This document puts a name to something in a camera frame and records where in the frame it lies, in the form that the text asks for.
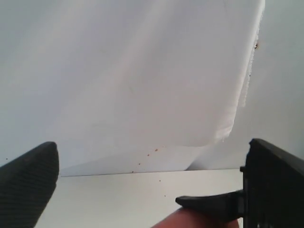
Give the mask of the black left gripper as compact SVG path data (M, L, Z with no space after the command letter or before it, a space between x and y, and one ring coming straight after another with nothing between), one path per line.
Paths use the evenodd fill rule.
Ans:
M245 166L240 169L244 193L180 196L175 202L221 222L244 217L245 228L302 228L304 161L262 139L249 144Z

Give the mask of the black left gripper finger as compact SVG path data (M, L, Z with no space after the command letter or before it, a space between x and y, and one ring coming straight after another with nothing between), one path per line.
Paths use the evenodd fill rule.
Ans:
M0 168L0 226L33 228L59 176L55 142L45 142Z

